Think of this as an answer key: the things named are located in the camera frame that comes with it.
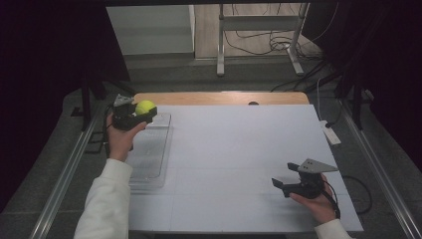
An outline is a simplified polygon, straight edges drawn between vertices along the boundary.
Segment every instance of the power strip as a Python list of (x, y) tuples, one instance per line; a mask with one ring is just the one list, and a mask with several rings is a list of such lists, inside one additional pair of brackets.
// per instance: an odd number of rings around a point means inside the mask
[(337, 145), (341, 144), (340, 139), (337, 137), (337, 134), (335, 134), (334, 130), (332, 130), (331, 127), (326, 127), (327, 124), (326, 120), (320, 121), (320, 127), (322, 128), (323, 133), (325, 133), (326, 139), (328, 140), (329, 144), (331, 145)]

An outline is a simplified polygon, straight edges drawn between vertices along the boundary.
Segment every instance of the white sleeve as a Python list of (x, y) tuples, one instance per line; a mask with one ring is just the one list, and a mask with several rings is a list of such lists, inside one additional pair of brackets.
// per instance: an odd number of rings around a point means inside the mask
[(352, 239), (339, 219), (326, 222), (315, 228), (318, 239)]
[(128, 237), (128, 182), (132, 167), (124, 162), (108, 159), (102, 175), (91, 186), (75, 232), (75, 238)]

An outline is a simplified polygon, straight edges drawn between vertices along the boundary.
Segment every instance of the wooden edge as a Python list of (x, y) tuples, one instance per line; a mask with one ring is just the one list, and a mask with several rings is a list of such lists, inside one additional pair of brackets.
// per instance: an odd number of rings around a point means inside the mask
[(221, 92), (221, 93), (139, 93), (134, 96), (134, 104), (149, 100), (156, 105), (166, 106), (214, 106), (247, 105), (308, 105), (310, 101), (304, 93), (259, 93), (259, 92)]

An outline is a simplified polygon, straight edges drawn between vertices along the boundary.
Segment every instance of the gray floor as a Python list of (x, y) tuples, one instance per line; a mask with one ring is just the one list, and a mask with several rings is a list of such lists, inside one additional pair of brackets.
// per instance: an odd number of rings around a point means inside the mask
[[(220, 92), (220, 91), (265, 91), (278, 84), (297, 77), (287, 57), (228, 59), (226, 76), (216, 76), (215, 61), (198, 61), (191, 58), (146, 59), (130, 57), (126, 59), (131, 82), (126, 83), (138, 92)], [(316, 62), (304, 61), (309, 71)], [(327, 74), (325, 70), (312, 77), (309, 83)], [(107, 101), (112, 101), (117, 93), (124, 92), (113, 85), (105, 84)], [(293, 85), (278, 88), (289, 90)], [(341, 107), (332, 96), (332, 82), (319, 89), (319, 111), (323, 120), (333, 121)], [(317, 91), (308, 94), (317, 110)], [(57, 127), (26, 180), (0, 215), (0, 238), (28, 238), (42, 211), (44, 204), (61, 170), (71, 153), (82, 127), (81, 118), (70, 117), (74, 107), (81, 106), (81, 93), (76, 91), (64, 100), (62, 116)], [(414, 166), (406, 153), (397, 145), (370, 112), (368, 105), (362, 107), (362, 123), (373, 148), (398, 191), (411, 209), (419, 227), (422, 225), (422, 174)], [(343, 175), (359, 178), (370, 189), (373, 197), (372, 209), (360, 220), (365, 230), (356, 233), (357, 238), (406, 238), (394, 212), (370, 167), (360, 151), (344, 117), (332, 127), (342, 144), (332, 148), (338, 167)], [(74, 178), (53, 222), (48, 238), (72, 238), (76, 224), (84, 208), (84, 201), (91, 183), (105, 164), (105, 153), (84, 154)], [(364, 209), (368, 197), (360, 185), (346, 180), (347, 188), (357, 211)], [(175, 236), (156, 235), (156, 238)], [(238, 238), (235, 236), (182, 235), (177, 238)], [(139, 238), (130, 233), (130, 238)], [(251, 238), (282, 238), (280, 235), (252, 236)], [(288, 238), (317, 238), (314, 234), (288, 235)]]

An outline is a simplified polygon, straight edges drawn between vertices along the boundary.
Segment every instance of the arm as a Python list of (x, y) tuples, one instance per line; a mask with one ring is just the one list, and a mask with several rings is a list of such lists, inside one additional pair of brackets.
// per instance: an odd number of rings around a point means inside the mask
[[(326, 181), (326, 177), (324, 175), (322, 176), (322, 179)], [(332, 195), (332, 192), (326, 183), (324, 190), (329, 195)], [(320, 226), (315, 228), (317, 238), (351, 239), (341, 225), (340, 220), (335, 218), (335, 213), (330, 202), (323, 195), (320, 195), (315, 199), (307, 199), (300, 195), (291, 193), (290, 197), (307, 207), (312, 213), (314, 219), (320, 223)]]
[(125, 160), (134, 136), (146, 127), (146, 123), (140, 123), (129, 131), (121, 131), (111, 125), (109, 116), (107, 125), (110, 125), (107, 129), (110, 158), (88, 193), (85, 211), (78, 222), (75, 238), (128, 237), (128, 182), (132, 168)]

